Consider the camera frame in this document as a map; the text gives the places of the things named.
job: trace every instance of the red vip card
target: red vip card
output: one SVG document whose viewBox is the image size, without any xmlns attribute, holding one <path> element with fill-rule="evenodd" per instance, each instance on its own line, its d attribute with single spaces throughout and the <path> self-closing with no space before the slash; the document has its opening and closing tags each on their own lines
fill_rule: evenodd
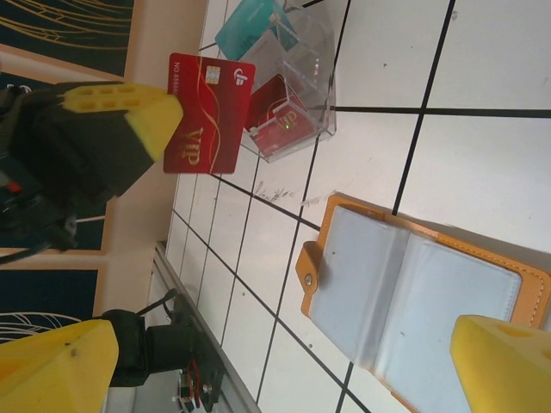
<svg viewBox="0 0 551 413">
<path fill-rule="evenodd" d="M 254 76 L 249 63 L 171 54 L 169 92 L 183 118 L 164 150 L 164 172 L 233 173 Z"/>
<path fill-rule="evenodd" d="M 262 155 L 270 157 L 315 131 L 305 113 L 300 98 L 287 88 L 282 75 L 276 75 L 252 94 L 245 128 L 248 131 L 259 128 L 252 139 Z M 260 127 L 271 119 L 275 121 Z"/>
</svg>

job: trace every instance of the gold line pattern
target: gold line pattern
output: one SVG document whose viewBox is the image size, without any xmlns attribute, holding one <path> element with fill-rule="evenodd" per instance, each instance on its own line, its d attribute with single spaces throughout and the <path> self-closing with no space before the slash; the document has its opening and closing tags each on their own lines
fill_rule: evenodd
<svg viewBox="0 0 551 413">
<path fill-rule="evenodd" d="M 36 0 L 3 1 L 27 14 L 30 21 L 39 18 L 60 27 L 46 29 L 0 16 L 0 25 L 17 33 L 61 46 L 86 50 L 127 50 L 127 45 L 117 46 L 116 43 L 128 38 L 132 19 L 120 18 L 117 15 L 127 13 L 132 7 L 114 6 L 98 0 L 74 0 L 72 3 L 59 0 L 59 5 L 64 5 L 65 9 L 45 5 Z M 68 9 L 70 7 L 82 12 L 71 11 Z M 109 39 L 117 38 L 119 40 L 113 46 L 113 41 L 110 42 Z M 90 40 L 99 40 L 103 44 L 87 44 Z"/>
<path fill-rule="evenodd" d="M 207 90 L 213 95 L 214 102 L 216 103 L 216 120 L 214 120 L 214 118 L 202 106 L 201 100 L 199 101 L 202 112 L 205 114 L 207 119 L 214 125 L 214 128 L 216 129 L 216 132 L 213 136 L 213 138 L 216 138 L 216 151 L 214 153 L 214 157 L 210 157 L 211 151 L 210 150 L 208 151 L 209 161 L 210 161 L 210 173 L 212 174 L 214 170 L 214 164 L 216 163 L 216 159 L 218 158 L 218 154 L 220 151 L 220 129 L 218 128 L 218 122 L 220 120 L 220 104 L 218 102 L 218 98 L 216 97 L 216 94 L 208 86 L 207 82 L 202 77 L 202 73 L 201 73 L 202 62 L 203 62 L 203 58 L 199 57 L 199 59 L 197 60 L 197 97 L 199 97 L 199 85 L 201 84 L 201 80 L 202 80 Z"/>
</svg>

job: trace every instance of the white tile floor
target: white tile floor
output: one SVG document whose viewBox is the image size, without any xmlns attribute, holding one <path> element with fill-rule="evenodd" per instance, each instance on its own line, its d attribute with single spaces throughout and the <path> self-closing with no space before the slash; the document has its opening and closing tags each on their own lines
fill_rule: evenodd
<svg viewBox="0 0 551 413">
<path fill-rule="evenodd" d="M 237 3 L 210 1 L 201 54 Z M 333 191 L 551 253 L 551 3 L 311 3 L 340 44 L 336 136 L 180 176 L 167 256 L 264 413 L 403 413 L 300 314 L 296 256 Z"/>
</svg>

